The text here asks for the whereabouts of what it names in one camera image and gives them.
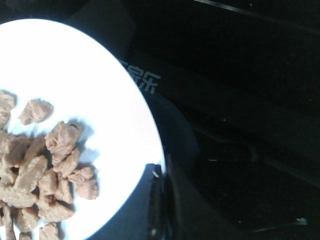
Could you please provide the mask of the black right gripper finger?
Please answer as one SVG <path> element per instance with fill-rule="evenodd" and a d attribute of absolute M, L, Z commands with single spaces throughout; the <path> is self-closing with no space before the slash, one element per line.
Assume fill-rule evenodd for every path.
<path fill-rule="evenodd" d="M 94 234 L 96 240 L 177 240 L 172 200 L 159 164 L 149 163 L 134 191 Z"/>

